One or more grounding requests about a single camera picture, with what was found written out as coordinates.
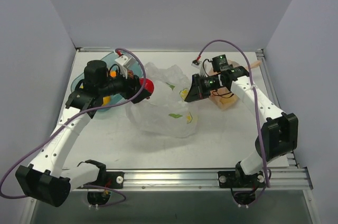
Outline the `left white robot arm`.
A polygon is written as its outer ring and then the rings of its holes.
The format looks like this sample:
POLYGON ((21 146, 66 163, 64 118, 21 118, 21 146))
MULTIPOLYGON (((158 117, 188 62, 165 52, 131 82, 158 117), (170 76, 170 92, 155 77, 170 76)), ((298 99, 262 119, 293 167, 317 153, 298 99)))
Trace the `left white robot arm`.
POLYGON ((50 141, 39 147, 39 154, 28 166, 21 165, 15 172, 27 197, 59 207, 78 187, 105 190, 110 185, 106 165, 98 161, 83 161, 67 171, 62 168, 78 136, 103 106, 105 97, 121 95, 136 104, 152 95, 151 80, 135 75, 121 62, 116 65, 118 70, 111 72, 102 60, 87 63, 84 78, 69 95, 50 141))

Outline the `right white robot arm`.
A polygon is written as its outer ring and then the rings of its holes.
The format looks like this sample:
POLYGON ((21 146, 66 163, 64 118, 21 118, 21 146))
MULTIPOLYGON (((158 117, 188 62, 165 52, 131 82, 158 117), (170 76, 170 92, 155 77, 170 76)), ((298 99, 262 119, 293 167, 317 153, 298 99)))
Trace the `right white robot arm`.
POLYGON ((207 75, 204 66, 192 76, 185 102, 206 99, 212 92, 227 89, 237 96, 256 117, 258 136, 254 151, 236 165, 234 180, 247 186, 253 175, 267 170, 267 165, 297 147, 298 118, 278 108, 254 83, 250 70, 228 64, 225 55, 212 59, 214 75, 207 75))

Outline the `red fake apple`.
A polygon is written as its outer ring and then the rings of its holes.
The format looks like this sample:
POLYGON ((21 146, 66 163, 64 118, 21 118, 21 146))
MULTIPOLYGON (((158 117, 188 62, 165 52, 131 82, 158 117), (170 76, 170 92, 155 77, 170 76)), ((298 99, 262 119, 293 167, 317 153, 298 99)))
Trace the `red fake apple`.
POLYGON ((140 86, 144 85, 142 92, 140 93, 139 97, 143 99, 150 99, 151 95, 154 92, 154 83, 150 79, 139 79, 140 86))

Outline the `orange yellow fake mango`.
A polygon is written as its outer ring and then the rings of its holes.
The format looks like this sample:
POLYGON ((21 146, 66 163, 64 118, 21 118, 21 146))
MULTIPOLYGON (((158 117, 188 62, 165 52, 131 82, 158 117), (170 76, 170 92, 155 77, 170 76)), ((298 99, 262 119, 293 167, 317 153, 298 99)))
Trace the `orange yellow fake mango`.
POLYGON ((117 72, 117 71, 110 71, 110 76, 111 76, 112 78, 115 78, 115 77, 118 76, 118 72, 117 72))

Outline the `clear printed plastic bag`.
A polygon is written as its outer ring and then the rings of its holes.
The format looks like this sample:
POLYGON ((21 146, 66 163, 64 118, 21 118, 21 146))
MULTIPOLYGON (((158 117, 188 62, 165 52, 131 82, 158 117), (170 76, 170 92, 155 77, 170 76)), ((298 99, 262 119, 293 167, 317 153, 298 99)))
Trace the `clear printed plastic bag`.
POLYGON ((160 69, 149 62, 145 71, 154 92, 150 99, 126 106, 130 122, 144 132, 177 138, 193 135, 199 110, 196 103, 184 101, 191 86, 188 77, 177 65, 160 69))

